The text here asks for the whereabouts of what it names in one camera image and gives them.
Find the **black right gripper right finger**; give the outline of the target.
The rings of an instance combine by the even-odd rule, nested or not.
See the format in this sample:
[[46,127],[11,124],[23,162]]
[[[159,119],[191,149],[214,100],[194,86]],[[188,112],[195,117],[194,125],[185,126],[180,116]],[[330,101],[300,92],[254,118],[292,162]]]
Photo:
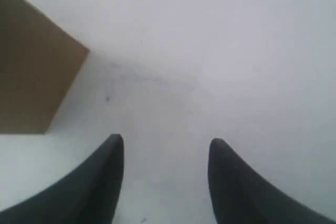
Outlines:
[[255,172],[224,140],[211,141],[208,186],[217,223],[334,223]]

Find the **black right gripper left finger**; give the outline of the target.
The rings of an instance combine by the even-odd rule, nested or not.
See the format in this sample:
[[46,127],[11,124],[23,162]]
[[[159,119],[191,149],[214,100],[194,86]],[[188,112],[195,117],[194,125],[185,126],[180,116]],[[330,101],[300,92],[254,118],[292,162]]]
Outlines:
[[123,172],[123,138],[112,134],[65,177],[1,211],[1,223],[112,223]]

